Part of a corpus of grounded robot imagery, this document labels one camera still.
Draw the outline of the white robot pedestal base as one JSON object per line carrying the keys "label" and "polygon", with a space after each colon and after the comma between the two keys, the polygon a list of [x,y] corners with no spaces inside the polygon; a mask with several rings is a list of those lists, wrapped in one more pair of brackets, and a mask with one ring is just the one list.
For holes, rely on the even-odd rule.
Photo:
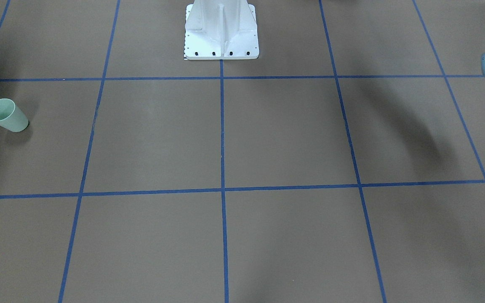
{"label": "white robot pedestal base", "polygon": [[259,57],[256,8],[248,1],[195,0],[185,13],[185,60]]}

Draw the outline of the green plastic cup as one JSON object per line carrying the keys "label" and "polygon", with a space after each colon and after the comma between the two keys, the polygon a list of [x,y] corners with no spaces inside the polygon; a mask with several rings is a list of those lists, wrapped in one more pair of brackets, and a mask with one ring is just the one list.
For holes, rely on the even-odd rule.
{"label": "green plastic cup", "polygon": [[29,126],[29,119],[13,100],[0,98],[0,126],[17,133]]}

